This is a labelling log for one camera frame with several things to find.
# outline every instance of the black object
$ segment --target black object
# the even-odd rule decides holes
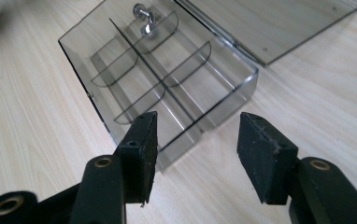
[[[135,119],[113,155],[88,161],[82,181],[38,203],[27,191],[0,196],[0,223],[126,223],[126,203],[150,199],[157,113]]]
[[[298,147],[267,120],[242,113],[237,153],[262,203],[286,204],[292,223],[357,223],[357,190],[329,161]]]

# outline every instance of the open box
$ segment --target open box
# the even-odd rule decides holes
[[[281,17],[274,8],[255,14],[260,2],[276,4],[143,1],[152,12],[148,21],[133,15],[137,2],[107,0],[59,42],[115,144],[135,117],[158,112],[158,165],[164,169],[249,100],[258,77],[254,62],[275,61],[357,9],[355,1],[298,0],[290,7],[299,11],[286,16],[318,17],[305,20],[306,27],[285,19],[282,28],[271,23]],[[229,15],[224,19],[213,10]],[[264,19],[264,13],[272,17]]]

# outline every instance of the light wood surface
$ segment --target light wood surface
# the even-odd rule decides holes
[[[113,152],[57,40],[100,1],[0,1],[0,195],[44,200],[78,183],[86,162]],[[300,147],[335,163],[357,188],[357,13],[261,68],[243,106]],[[236,155],[236,112],[154,179],[128,223],[288,223],[259,203]]]

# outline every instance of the box lid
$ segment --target box lid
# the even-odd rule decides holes
[[[355,0],[175,0],[261,65],[357,10]]]

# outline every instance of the table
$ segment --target table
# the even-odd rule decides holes
[[[114,151],[57,40],[99,0],[0,1],[0,195],[38,200],[78,183],[86,162]],[[267,68],[240,111],[265,117],[335,163],[357,188],[357,12]],[[237,111],[155,176],[150,204],[128,223],[288,223],[260,204],[236,155]]]

